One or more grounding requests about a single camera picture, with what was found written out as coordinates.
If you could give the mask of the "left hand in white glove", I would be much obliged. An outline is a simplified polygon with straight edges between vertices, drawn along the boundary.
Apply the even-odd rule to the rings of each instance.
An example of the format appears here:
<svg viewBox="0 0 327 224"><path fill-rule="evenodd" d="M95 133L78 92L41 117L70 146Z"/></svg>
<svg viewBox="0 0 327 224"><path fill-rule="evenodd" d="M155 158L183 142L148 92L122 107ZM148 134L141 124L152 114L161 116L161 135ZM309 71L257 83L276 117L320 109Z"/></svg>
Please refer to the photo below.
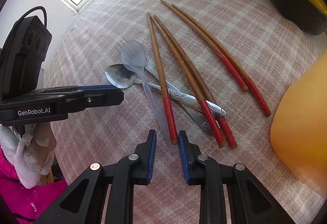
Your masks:
<svg viewBox="0 0 327 224"><path fill-rule="evenodd" d="M42 176L49 174L56 146L50 122L33 124L23 135L1 125L1 149L26 189L35 187Z"/></svg>

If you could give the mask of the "pink sleeve forearm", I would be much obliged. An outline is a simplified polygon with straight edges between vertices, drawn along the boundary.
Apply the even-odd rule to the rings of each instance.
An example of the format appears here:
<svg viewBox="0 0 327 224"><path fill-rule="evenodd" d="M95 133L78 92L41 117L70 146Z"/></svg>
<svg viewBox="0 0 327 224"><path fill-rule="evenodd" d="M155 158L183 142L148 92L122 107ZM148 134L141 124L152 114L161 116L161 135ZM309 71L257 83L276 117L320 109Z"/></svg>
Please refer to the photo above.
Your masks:
<svg viewBox="0 0 327 224"><path fill-rule="evenodd" d="M61 180L26 189L1 153L1 223L32 223L67 187Z"/></svg>

